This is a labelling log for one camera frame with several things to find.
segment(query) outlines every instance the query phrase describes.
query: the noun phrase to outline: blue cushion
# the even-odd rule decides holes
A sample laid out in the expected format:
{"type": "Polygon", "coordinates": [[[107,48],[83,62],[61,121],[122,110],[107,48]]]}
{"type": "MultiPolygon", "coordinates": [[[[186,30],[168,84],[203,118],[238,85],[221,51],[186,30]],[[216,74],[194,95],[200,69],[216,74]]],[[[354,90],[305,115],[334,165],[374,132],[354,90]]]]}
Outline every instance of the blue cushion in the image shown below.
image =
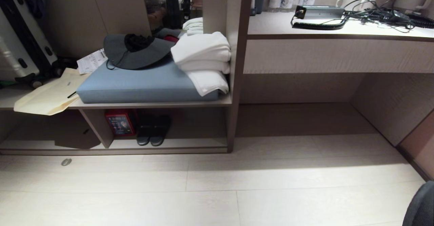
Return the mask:
{"type": "Polygon", "coordinates": [[[193,102],[218,99],[218,90],[201,97],[171,57],[143,70],[107,69],[102,64],[77,89],[83,103],[193,102]]]}

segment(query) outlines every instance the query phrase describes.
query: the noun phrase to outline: gray hat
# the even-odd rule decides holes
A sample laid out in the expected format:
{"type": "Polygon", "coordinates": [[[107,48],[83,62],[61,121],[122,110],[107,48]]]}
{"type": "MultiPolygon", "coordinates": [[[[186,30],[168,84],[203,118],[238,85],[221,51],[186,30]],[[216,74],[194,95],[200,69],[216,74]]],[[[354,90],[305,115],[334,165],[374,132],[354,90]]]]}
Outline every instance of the gray hat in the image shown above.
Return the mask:
{"type": "Polygon", "coordinates": [[[175,43],[134,34],[110,34],[104,39],[104,51],[115,67],[136,70],[158,62],[170,53],[175,43]]]}

